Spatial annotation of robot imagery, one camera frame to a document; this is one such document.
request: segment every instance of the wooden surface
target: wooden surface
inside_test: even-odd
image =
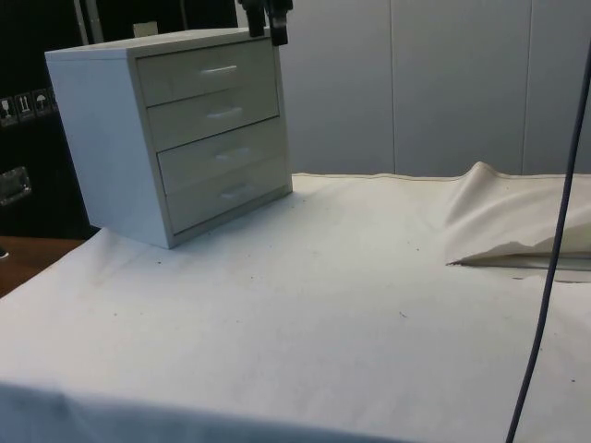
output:
[[[9,254],[0,258],[0,298],[82,243],[83,240],[0,236],[0,247]]]

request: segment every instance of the drawer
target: drawer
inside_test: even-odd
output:
[[[279,113],[275,83],[257,83],[148,108],[157,152]]]
[[[204,180],[283,155],[286,140],[279,118],[226,132],[158,155],[168,194]]]
[[[269,39],[217,46],[138,60],[146,106],[243,86],[274,83],[275,65]]]
[[[166,198],[173,232],[180,233],[286,183],[282,156],[185,188]]]

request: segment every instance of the white wall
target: white wall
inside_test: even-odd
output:
[[[287,22],[295,171],[563,171],[590,0],[295,0]],[[591,173],[591,110],[577,165]]]
[[[295,171],[394,171],[390,0],[295,0],[281,47]]]

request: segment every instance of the black clamp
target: black clamp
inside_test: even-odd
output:
[[[269,16],[273,46],[287,44],[287,12],[294,8],[293,0],[238,0],[247,12],[250,37],[265,32],[265,11]]]

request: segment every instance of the cabinet side panel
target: cabinet side panel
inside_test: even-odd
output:
[[[167,246],[127,61],[48,67],[90,222]]]

